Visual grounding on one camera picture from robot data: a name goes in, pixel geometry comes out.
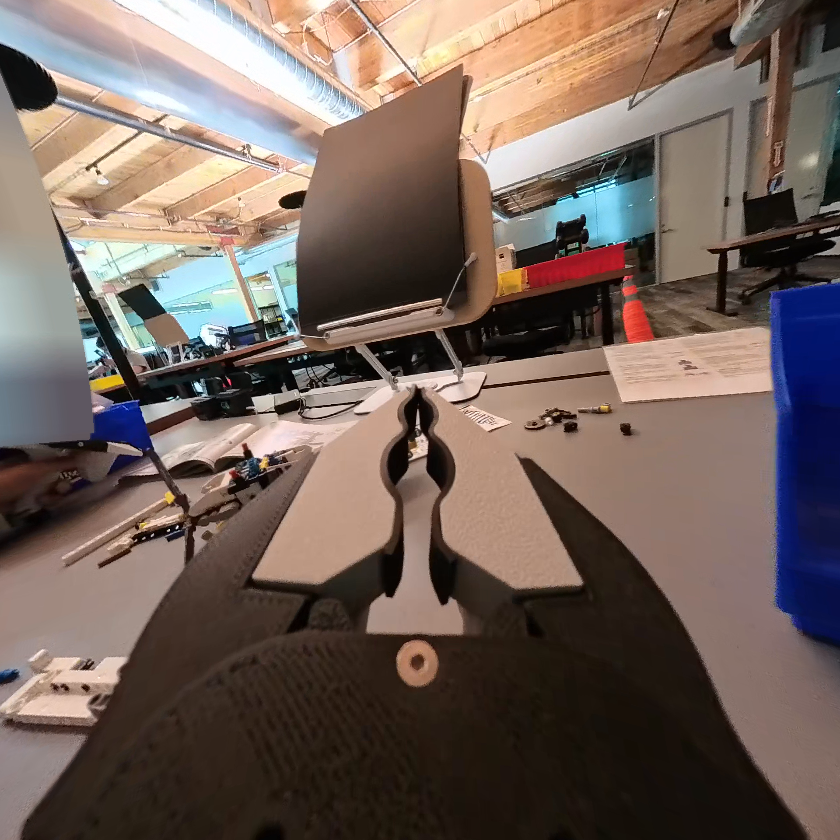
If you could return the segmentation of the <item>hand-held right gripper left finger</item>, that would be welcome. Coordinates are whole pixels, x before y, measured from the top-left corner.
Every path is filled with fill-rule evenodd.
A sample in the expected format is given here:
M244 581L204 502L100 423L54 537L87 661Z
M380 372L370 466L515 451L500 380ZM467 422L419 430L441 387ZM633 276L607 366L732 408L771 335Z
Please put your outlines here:
M393 596L403 572L403 502L418 389L394 394L319 450L255 567L267 589L332 599Z

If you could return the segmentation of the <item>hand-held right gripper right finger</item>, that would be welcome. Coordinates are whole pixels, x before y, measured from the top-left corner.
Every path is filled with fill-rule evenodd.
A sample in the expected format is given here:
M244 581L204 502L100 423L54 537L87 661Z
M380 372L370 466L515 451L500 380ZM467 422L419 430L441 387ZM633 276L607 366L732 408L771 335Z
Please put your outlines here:
M420 391L438 600L517 603L583 589L581 574L515 451L440 395Z

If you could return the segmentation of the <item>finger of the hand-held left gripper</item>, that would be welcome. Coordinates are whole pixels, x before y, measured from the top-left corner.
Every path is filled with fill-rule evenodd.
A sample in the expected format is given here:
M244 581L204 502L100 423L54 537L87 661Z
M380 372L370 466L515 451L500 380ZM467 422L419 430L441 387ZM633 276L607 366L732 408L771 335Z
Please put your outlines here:
M77 472L80 477L105 477L120 457L141 458L143 450L110 441L78 441Z

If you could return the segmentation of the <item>small blue bin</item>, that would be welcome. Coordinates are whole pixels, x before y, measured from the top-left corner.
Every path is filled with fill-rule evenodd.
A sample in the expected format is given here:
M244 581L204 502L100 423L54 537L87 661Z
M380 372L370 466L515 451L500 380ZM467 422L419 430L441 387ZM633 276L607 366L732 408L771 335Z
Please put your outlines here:
M90 439L130 445L141 452L139 456L117 457L108 471L109 475L125 466L135 464L152 446L141 406L136 401L114 403L95 413Z

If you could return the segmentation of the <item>printed sticker sheet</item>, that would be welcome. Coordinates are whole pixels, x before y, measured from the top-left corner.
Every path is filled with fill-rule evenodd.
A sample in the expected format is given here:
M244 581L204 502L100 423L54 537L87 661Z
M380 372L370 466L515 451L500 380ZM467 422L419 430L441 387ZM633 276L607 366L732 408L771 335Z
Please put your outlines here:
M493 432L511 425L510 420L488 413L471 404L460 406L458 411L487 432Z

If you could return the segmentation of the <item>open instruction booklet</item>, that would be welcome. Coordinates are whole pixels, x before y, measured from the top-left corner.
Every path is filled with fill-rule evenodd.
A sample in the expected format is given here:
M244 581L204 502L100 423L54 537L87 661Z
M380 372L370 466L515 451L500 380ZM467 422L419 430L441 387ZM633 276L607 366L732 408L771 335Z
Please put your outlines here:
M161 461L174 478L215 475L245 459L245 448L258 459L301 446L317 449L353 425L354 422L307 425L275 421L258 427L242 423L205 441L175 448L163 455Z

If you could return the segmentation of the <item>black boxes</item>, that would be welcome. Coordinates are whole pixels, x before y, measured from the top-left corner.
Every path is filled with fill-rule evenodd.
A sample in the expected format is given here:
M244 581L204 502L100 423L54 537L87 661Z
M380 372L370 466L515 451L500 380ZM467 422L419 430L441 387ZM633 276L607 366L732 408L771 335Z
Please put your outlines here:
M190 401L194 417L203 422L217 419L246 417L255 412L250 391L232 388L217 394L197 397Z

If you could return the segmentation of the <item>white printed paper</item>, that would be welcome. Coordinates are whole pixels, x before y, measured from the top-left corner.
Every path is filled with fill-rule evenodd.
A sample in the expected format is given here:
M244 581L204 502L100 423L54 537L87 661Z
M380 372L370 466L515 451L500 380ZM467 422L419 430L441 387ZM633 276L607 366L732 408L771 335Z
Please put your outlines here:
M604 348L624 404L768 393L770 330L736 329Z

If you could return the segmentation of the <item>beige book stand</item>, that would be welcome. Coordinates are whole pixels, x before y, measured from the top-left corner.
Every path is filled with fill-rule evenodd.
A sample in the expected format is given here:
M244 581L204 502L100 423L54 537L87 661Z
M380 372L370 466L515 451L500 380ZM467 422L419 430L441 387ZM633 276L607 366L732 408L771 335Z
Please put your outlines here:
M486 381L484 373L466 373L446 329L460 328L487 313L497 294L490 184L487 172L476 161L458 161L460 219L467 258L456 283L443 298L409 302L360 316L327 322L301 338L308 349L322 352L353 347L374 368L385 385L354 408L366 415L412 387L436 393L451 404L475 399ZM400 380L371 351L375 341L397 340L432 332L443 346L451 371L434 372L419 380Z

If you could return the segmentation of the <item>red bin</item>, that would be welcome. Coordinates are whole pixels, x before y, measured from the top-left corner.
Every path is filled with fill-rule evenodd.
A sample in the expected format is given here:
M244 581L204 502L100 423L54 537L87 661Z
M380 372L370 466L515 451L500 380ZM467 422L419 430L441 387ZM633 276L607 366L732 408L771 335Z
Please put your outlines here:
M529 289L569 284L625 268L627 243L593 248L524 268Z

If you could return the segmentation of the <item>large blue bin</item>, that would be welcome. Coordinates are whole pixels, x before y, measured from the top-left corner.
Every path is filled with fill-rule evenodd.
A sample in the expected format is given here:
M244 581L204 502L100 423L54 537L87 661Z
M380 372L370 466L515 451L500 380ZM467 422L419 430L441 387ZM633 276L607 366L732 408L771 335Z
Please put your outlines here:
M775 602L839 645L839 286L774 292Z

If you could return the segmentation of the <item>grey door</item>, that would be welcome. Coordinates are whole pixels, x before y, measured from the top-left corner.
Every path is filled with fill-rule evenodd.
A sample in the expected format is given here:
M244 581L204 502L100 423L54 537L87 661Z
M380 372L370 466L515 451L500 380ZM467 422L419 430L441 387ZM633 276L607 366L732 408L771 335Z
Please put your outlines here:
M657 138L658 284L716 268L708 246L726 233L731 128L726 111Z

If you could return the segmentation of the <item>wooden desk with black legs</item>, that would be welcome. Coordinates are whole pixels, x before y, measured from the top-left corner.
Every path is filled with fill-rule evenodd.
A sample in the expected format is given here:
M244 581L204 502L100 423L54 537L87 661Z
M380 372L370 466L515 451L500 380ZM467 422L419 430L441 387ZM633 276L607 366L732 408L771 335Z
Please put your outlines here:
M734 310L728 310L728 254L730 252L763 242L775 242L780 238L801 238L806 235L815 235L829 228L838 228L838 221L839 213L832 213L792 226L775 227L757 234L746 235L706 246L707 252L717 257L715 300L714 305L709 306L707 309L710 312L716 312L726 317L733 317L737 314Z

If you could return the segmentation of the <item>black office chair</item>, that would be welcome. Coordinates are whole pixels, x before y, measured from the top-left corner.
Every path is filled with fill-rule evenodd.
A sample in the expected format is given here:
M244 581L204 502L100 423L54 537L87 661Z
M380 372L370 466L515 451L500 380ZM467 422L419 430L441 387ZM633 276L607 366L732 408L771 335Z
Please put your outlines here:
M790 228L800 223L792 189L745 200L743 215L747 236ZM827 282L825 278L803 274L798 266L803 261L832 249L836 236L838 228L815 230L806 235L765 239L740 248L742 268L779 270L776 276L741 291L740 302L749 303L753 297L772 287L783 290L801 284Z

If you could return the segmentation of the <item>silver ventilation duct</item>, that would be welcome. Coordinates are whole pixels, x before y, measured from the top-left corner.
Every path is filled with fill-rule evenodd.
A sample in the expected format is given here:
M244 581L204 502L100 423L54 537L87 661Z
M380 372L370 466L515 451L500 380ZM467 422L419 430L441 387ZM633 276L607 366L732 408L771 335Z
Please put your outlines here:
M233 2L211 2L215 16L237 35L247 76L318 119L337 125L361 117L367 106L272 27Z

